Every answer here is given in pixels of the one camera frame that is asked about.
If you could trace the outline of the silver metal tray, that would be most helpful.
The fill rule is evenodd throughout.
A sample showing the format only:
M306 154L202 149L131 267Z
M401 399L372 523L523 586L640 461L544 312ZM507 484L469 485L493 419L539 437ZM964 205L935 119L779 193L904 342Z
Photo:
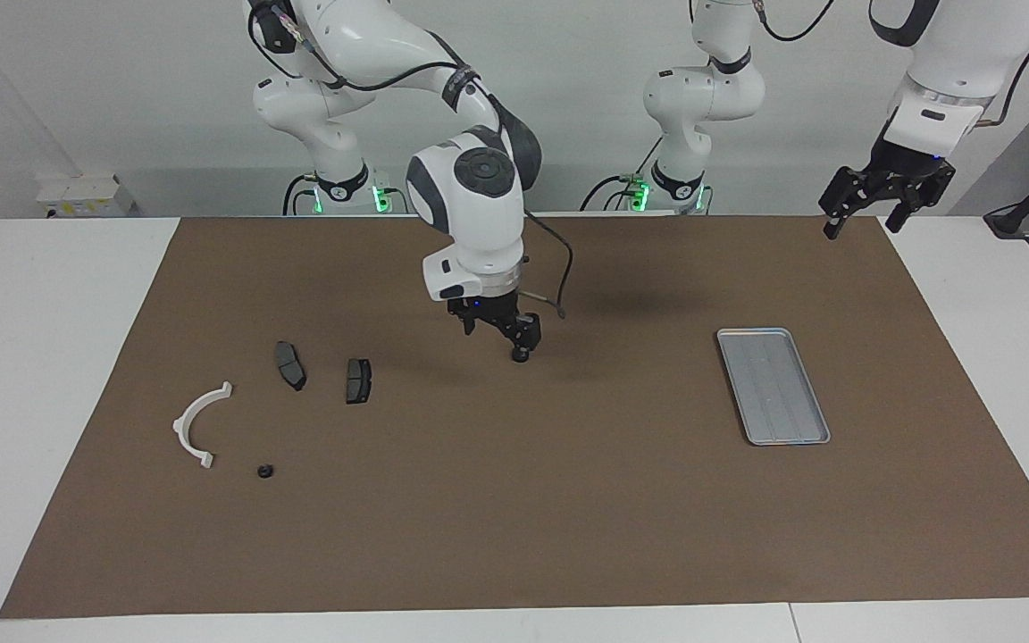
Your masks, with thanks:
M787 329L725 327L715 340L751 445L829 443L832 432Z

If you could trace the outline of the brown paper table mat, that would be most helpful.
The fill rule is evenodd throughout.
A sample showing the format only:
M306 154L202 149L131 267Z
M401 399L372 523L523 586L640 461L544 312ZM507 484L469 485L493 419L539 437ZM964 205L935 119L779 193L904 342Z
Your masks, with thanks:
M568 316L514 363L420 222L181 223L0 617L1029 596L1029 481L877 223L552 227ZM746 440L725 327L791 333L829 443ZM224 381L205 471L172 421Z

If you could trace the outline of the dark curved brake pad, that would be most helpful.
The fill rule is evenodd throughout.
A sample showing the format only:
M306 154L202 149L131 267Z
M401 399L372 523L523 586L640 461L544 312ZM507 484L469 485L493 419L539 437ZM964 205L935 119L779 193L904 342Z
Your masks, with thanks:
M291 388L301 391L307 382L306 371L297 354L297 348L287 341L278 341L274 347L275 366Z

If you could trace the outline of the white power strip box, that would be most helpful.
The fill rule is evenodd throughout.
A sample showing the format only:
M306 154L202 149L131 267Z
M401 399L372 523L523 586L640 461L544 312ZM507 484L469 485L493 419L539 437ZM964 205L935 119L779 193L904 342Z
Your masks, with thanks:
M127 217L138 208L113 174L45 180L36 203L46 217Z

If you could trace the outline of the white curved plastic bracket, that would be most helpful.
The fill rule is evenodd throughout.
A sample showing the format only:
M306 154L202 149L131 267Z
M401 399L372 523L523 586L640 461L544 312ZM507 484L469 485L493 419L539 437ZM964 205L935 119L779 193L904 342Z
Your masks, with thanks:
M172 431L174 431L180 446L182 446L189 456L196 457L197 463L199 463L200 467L205 469L205 471L208 471L208 469L213 467L215 455L213 455L211 451L207 451L207 449L200 449L192 443L192 424L196 423L197 416L201 412L205 410L205 408L213 405L213 403L229 399L233 389L233 384L229 381L222 382L219 388L205 392L203 395L193 399L192 402L184 408L179 418L172 421Z

